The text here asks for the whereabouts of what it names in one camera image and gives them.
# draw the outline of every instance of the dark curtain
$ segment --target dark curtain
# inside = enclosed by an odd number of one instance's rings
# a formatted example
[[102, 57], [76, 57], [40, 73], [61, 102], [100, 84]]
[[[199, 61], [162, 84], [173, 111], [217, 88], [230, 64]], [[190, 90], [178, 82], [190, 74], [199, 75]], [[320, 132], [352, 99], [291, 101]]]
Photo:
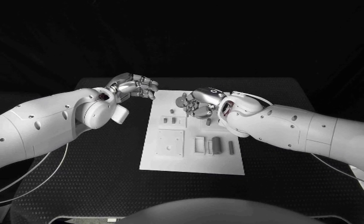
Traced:
[[45, 96], [71, 91], [83, 77], [125, 72], [284, 76], [323, 113], [362, 107], [364, 0], [0, 3], [5, 90]]

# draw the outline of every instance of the white cable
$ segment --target white cable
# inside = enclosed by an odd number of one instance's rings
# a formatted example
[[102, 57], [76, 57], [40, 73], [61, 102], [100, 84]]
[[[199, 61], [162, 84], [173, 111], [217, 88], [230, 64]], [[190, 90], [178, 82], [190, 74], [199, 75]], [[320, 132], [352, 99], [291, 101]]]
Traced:
[[64, 154], [61, 163], [60, 163], [60, 165], [58, 165], [58, 167], [57, 167], [54, 173], [53, 173], [51, 176], [48, 177], [48, 179], [43, 182], [43, 184], [41, 184], [35, 189], [32, 189], [28, 193], [25, 193], [24, 195], [18, 196], [17, 198], [9, 199], [9, 200], [6, 200], [6, 201], [0, 201], [0, 204], [4, 204], [4, 203], [6, 203], [6, 202], [9, 202], [9, 201], [14, 201], [14, 200], [17, 200], [17, 199], [25, 197], [31, 192], [34, 192], [34, 191], [48, 182], [48, 180], [50, 180], [50, 179], [53, 178], [53, 176], [56, 175], [56, 173], [57, 173], [57, 171], [58, 171], [58, 169], [60, 169], [60, 167], [61, 167], [61, 165], [63, 165], [63, 163], [64, 163], [64, 160], [66, 160], [66, 157], [67, 157], [67, 150], [66, 150], [66, 154]]
[[44, 157], [43, 161], [38, 163], [38, 165], [32, 168], [32, 170], [11, 184], [8, 185], [4, 189], [0, 189], [0, 192], [5, 191], [9, 187], [12, 187], [28, 175], [30, 173], [37, 169], [37, 167], [44, 163], [45, 159], [48, 158], [51, 153]]
[[347, 176], [350, 176], [352, 178], [355, 178], [355, 179], [357, 179], [357, 180], [360, 180], [360, 181], [364, 182], [363, 179], [360, 179], [360, 178], [352, 176], [350, 174], [347, 174], [346, 172], [343, 172], [340, 169], [337, 169], [334, 166], [331, 166], [316, 154], [311, 153], [311, 155], [313, 155], [329, 167], [331, 167], [336, 171], [339, 171], [339, 172], [343, 173], [344, 175], [347, 175]]
[[253, 95], [253, 94], [246, 94], [246, 93], [243, 93], [245, 95], [249, 95], [249, 96], [252, 96], [252, 97], [255, 97], [255, 98], [258, 98], [258, 99], [261, 99], [265, 103], [269, 103], [272, 106], [274, 106], [274, 103], [271, 103], [266, 99], [264, 99], [261, 96], [256, 96], [256, 95]]

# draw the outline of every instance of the white board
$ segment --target white board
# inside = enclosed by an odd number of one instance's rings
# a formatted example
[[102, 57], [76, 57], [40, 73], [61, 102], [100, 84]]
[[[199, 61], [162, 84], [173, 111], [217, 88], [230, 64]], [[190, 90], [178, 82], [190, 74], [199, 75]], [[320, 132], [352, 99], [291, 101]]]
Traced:
[[[151, 110], [141, 169], [245, 175], [238, 136], [219, 126], [217, 111], [212, 116], [210, 126], [206, 125], [207, 120], [197, 119], [193, 116], [187, 118], [187, 112], [175, 104], [183, 93], [190, 94], [191, 91], [160, 90], [155, 93], [157, 99]], [[184, 135], [183, 141], [177, 141], [178, 135]], [[209, 141], [214, 137], [220, 137], [223, 153], [210, 155], [207, 149], [206, 154], [197, 155], [196, 137], [204, 137], [207, 148]], [[235, 146], [233, 155], [230, 154], [230, 141]]]

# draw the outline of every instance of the robotic hand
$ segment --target robotic hand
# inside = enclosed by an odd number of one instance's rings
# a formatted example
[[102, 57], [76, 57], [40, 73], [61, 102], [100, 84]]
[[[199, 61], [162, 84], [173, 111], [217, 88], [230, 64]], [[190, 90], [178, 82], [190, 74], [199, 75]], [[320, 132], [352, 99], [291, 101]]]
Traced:
[[0, 167], [38, 157], [74, 141], [80, 134], [122, 124], [131, 96], [155, 99], [158, 82], [141, 75], [116, 76], [106, 88], [84, 88], [19, 104], [0, 115]]
[[274, 104], [264, 107], [251, 96], [238, 91], [227, 96], [214, 88], [200, 88], [178, 98], [177, 105], [199, 119], [207, 119], [217, 110], [220, 126], [236, 136], [252, 136], [281, 148], [320, 154], [364, 170], [364, 123], [295, 107]]

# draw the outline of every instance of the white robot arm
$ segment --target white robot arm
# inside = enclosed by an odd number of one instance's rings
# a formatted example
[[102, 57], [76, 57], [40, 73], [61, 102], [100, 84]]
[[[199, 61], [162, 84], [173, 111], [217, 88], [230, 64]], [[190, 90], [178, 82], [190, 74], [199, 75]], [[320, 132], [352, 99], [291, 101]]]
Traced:
[[200, 119], [209, 118], [217, 109], [220, 126], [236, 136], [252, 136], [281, 148], [320, 154], [364, 170], [364, 123], [295, 107], [264, 107], [245, 93], [235, 91], [227, 96], [214, 88], [197, 89], [178, 101], [178, 106]]
[[110, 119], [122, 124], [129, 110], [119, 103], [131, 96], [155, 99], [155, 91], [157, 81], [125, 73], [106, 88], [84, 88], [19, 104], [0, 115], [0, 167], [50, 153]]

